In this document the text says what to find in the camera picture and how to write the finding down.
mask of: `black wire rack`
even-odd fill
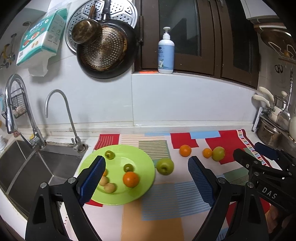
[[[12,102],[12,111],[15,118],[19,118],[23,114],[27,113],[27,109],[25,106],[25,100],[23,93],[17,94],[11,97]],[[4,101],[3,108],[2,108],[2,116],[6,119],[6,103]]]

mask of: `stainless steel sink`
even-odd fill
[[[74,151],[72,144],[47,143],[42,150],[32,150],[25,142],[15,141],[0,158],[0,186],[28,217],[39,185],[64,183],[74,175],[84,153]]]

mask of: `metal bolt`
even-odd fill
[[[253,188],[254,187],[254,184],[252,182],[248,182],[247,185],[248,185],[249,188]]]
[[[220,183],[226,183],[226,179],[223,178],[223,177],[219,177],[218,178],[218,182],[220,182]]]
[[[71,177],[71,178],[68,179],[68,183],[73,183],[75,181],[76,181],[76,178],[74,178],[74,177]]]
[[[41,188],[45,188],[46,185],[47,185],[46,183],[41,183],[41,184],[40,184],[40,187],[41,187]]]

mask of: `white cup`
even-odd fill
[[[0,135],[0,150],[3,150],[5,146],[6,146],[6,143],[3,139],[3,136]]]

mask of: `small orange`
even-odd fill
[[[210,148],[205,148],[203,149],[202,151],[202,155],[205,157],[205,158],[210,158],[212,156],[212,150]]]
[[[139,183],[139,176],[134,172],[126,172],[123,175],[123,183],[128,188],[134,188]]]
[[[181,156],[187,157],[191,154],[191,147],[189,145],[183,145],[179,149]]]
[[[108,170],[105,169],[105,171],[104,171],[104,173],[103,173],[103,176],[105,177],[105,176],[107,176],[107,174],[108,174]]]

